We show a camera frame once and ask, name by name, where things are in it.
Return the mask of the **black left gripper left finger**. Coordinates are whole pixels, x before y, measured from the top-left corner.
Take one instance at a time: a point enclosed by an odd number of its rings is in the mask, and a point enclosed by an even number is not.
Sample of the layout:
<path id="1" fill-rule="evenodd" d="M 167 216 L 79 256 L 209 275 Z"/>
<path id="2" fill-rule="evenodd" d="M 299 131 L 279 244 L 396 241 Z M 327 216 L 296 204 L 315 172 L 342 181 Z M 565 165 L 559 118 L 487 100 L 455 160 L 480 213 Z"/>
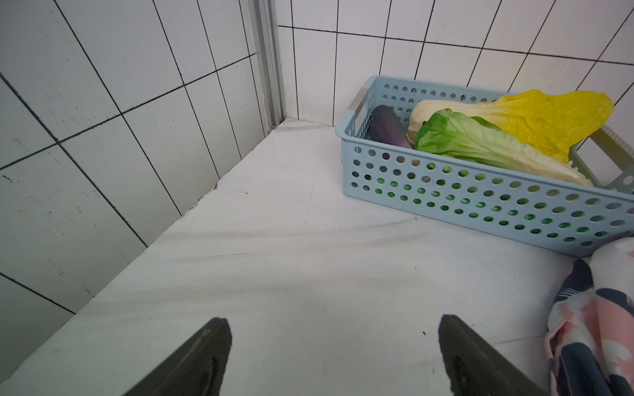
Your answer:
<path id="1" fill-rule="evenodd" d="M 231 346 L 228 320 L 213 318 L 126 393 L 218 395 Z"/>

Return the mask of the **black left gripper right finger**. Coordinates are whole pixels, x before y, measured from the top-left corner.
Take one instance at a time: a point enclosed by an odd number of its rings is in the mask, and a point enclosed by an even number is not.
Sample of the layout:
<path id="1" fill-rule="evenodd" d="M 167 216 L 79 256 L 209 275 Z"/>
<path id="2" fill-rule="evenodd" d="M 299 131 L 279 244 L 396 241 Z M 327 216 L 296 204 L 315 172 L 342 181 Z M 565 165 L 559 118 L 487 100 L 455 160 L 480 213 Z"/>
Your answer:
<path id="1" fill-rule="evenodd" d="M 439 345 L 454 395 L 545 394 L 457 315 L 442 316 Z"/>

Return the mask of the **pink shark print shorts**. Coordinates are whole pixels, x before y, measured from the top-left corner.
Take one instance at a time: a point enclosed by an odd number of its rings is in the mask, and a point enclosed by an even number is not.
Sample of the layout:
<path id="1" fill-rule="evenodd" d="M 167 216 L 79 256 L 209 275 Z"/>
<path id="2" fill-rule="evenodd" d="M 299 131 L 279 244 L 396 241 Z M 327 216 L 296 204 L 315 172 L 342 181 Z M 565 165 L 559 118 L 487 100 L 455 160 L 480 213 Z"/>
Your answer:
<path id="1" fill-rule="evenodd" d="M 577 260 L 558 291 L 545 338 L 553 395 L 633 393 L 633 239 Z"/>

